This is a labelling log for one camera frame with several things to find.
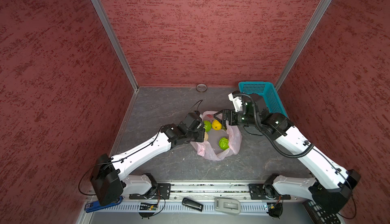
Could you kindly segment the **yellow fruit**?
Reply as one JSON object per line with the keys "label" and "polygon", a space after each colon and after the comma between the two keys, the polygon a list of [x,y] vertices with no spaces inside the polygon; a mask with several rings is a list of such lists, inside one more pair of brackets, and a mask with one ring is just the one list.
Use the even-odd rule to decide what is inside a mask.
{"label": "yellow fruit", "polygon": [[212,128],[216,131],[219,131],[222,129],[222,124],[218,120],[214,120],[212,122]]}

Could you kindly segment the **green fruit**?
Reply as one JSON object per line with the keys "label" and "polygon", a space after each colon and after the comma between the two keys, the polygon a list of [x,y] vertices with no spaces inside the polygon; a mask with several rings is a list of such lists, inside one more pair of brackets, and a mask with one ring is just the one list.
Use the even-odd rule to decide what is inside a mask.
{"label": "green fruit", "polygon": [[208,133],[212,129],[212,123],[210,121],[204,121],[205,132]]}
{"label": "green fruit", "polygon": [[218,146],[222,150],[227,150],[229,148],[229,139],[227,137],[220,138]]}

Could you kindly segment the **pink plastic bag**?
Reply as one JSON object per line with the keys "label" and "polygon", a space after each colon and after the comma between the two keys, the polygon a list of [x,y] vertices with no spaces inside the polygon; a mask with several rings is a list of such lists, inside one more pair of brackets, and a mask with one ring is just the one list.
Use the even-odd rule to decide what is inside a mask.
{"label": "pink plastic bag", "polygon": [[[238,126],[226,124],[226,129],[214,130],[207,132],[208,138],[203,142],[191,142],[192,147],[197,154],[206,160],[222,161],[226,157],[237,155],[241,148],[242,135]],[[222,138],[228,139],[228,148],[221,149],[219,141]]]}

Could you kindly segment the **beige brown fruit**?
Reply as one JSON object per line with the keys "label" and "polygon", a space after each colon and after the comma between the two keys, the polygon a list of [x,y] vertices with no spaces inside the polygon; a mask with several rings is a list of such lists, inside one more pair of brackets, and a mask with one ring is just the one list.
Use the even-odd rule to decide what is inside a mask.
{"label": "beige brown fruit", "polygon": [[209,135],[205,132],[204,134],[204,141],[208,141]]}

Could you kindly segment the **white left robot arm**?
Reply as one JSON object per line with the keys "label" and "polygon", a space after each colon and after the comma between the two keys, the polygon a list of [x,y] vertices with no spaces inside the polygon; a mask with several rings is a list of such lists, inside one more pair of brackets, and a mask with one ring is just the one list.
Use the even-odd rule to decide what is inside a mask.
{"label": "white left robot arm", "polygon": [[145,173],[133,175],[133,171],[173,148],[191,142],[203,142],[204,122],[199,111],[189,112],[178,125],[162,126],[156,135],[140,145],[117,155],[101,155],[90,176],[90,182],[101,206],[107,206],[122,195],[140,195],[152,198],[158,184]]}

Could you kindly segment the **teal plastic basket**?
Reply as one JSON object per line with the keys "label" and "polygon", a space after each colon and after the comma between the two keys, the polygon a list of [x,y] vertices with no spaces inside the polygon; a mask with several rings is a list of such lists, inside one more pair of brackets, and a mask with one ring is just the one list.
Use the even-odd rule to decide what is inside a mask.
{"label": "teal plastic basket", "polygon": [[240,92],[246,94],[257,94],[263,97],[266,106],[271,113],[281,113],[287,117],[287,113],[279,98],[277,90],[270,82],[263,81],[242,81],[238,83]]}

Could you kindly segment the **black remote stick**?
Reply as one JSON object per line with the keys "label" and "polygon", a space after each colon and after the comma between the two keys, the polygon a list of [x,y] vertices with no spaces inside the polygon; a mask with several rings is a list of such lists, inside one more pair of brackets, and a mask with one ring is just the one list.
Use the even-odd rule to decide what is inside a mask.
{"label": "black remote stick", "polygon": [[185,206],[185,207],[188,207],[190,209],[199,211],[199,212],[202,212],[203,208],[204,208],[203,204],[201,204],[199,202],[196,202],[194,200],[191,200],[189,198],[183,198],[182,205]]}

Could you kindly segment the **right circuit board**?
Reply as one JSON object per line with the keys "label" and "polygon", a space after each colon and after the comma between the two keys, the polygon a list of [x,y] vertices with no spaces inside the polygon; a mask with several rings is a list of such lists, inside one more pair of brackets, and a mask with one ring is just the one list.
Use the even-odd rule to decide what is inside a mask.
{"label": "right circuit board", "polygon": [[279,219],[283,214],[283,204],[282,203],[269,203],[267,205],[268,211],[267,214],[272,218]]}

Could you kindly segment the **blue utility tool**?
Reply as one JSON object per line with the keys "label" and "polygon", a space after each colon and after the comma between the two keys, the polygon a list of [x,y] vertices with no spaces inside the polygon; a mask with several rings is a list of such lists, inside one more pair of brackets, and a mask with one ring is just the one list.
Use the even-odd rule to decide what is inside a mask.
{"label": "blue utility tool", "polygon": [[121,204],[123,200],[124,200],[124,197],[120,196],[114,202],[112,202],[108,205],[105,205],[105,206],[100,205],[99,201],[90,202],[84,206],[84,211],[86,213],[91,213],[91,212],[99,211],[102,209],[110,208],[110,207]]}

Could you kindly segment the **black calculator keypad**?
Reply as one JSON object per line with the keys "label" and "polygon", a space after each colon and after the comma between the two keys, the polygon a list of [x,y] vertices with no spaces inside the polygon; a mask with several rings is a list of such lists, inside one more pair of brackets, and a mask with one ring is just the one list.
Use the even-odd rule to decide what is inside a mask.
{"label": "black calculator keypad", "polygon": [[312,200],[305,201],[303,206],[314,224],[341,224],[341,220],[335,214],[326,212]]}

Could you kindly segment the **aluminium front rail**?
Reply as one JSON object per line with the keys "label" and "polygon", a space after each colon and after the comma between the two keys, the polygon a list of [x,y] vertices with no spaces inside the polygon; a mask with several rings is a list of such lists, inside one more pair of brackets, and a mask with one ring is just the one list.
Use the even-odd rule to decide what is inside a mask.
{"label": "aluminium front rail", "polygon": [[[154,194],[158,183],[153,183],[150,179],[141,176],[131,176],[130,180],[122,182],[126,186],[120,193],[126,199],[131,194],[148,195]],[[170,183],[170,198],[166,201],[181,202],[183,198],[189,198],[197,202],[213,202],[215,198],[231,198],[238,201],[260,201],[252,200],[249,194],[248,185],[250,183],[264,183],[263,181],[163,181],[161,183]]]}

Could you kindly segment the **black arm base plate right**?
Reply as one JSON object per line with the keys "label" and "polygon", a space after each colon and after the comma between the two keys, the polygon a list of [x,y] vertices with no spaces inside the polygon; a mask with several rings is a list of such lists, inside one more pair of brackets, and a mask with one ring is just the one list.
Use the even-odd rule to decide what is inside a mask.
{"label": "black arm base plate right", "polygon": [[252,200],[277,201],[291,199],[290,195],[281,195],[277,192],[272,184],[250,183],[248,188]]}

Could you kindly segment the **aluminium corner post right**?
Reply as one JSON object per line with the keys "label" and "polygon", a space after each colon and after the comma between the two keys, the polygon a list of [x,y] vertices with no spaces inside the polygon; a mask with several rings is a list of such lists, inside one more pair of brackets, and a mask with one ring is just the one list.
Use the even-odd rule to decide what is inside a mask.
{"label": "aluminium corner post right", "polygon": [[274,84],[274,87],[277,91],[283,85],[289,72],[293,68],[295,62],[299,58],[301,52],[303,51],[304,47],[306,46],[307,42],[309,41],[311,35],[315,31],[317,25],[321,21],[323,15],[325,14],[325,12],[328,9],[331,2],[332,2],[332,0],[320,0],[320,2],[318,3],[318,5],[317,5],[310,21],[308,22],[303,34],[301,35],[295,49],[291,53],[291,55],[290,55],[286,65],[284,66],[284,69],[282,70],[278,80]]}

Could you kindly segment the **aluminium corner post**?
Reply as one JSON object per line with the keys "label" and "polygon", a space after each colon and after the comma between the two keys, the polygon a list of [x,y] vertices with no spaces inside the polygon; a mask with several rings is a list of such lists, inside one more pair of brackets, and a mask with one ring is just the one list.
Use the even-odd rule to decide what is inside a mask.
{"label": "aluminium corner post", "polygon": [[301,35],[295,49],[291,53],[291,55],[290,55],[286,65],[284,66],[284,69],[282,70],[278,80],[274,84],[274,87],[277,91],[283,85],[289,72],[293,68],[295,62],[299,58],[301,52],[303,51],[304,47],[306,46],[307,42],[309,41],[311,35],[315,31],[317,25],[321,21],[323,15],[325,14],[325,12],[328,9],[331,2],[332,2],[332,0],[320,0],[320,2],[318,3],[318,5],[317,5],[310,21],[308,22],[303,34]]}
{"label": "aluminium corner post", "polygon": [[132,85],[133,90],[137,93],[139,91],[139,85],[135,79],[135,76],[130,68],[126,55],[120,45],[120,42],[115,34],[115,31],[109,21],[106,11],[104,10],[101,0],[91,0],[92,5],[106,31],[106,34],[114,48],[114,51],[128,77],[129,82]]}

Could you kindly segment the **aluminium corner post left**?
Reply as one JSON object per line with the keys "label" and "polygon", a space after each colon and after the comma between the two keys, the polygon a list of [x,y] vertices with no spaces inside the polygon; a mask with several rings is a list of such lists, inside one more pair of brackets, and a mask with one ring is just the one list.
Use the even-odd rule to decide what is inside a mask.
{"label": "aluminium corner post left", "polygon": [[139,85],[135,79],[135,76],[130,68],[126,55],[120,45],[120,42],[115,34],[115,31],[109,21],[106,11],[104,10],[101,0],[91,0],[92,5],[106,31],[106,34],[114,48],[114,51],[128,77],[129,82],[132,85],[133,90],[137,93],[139,91]]}

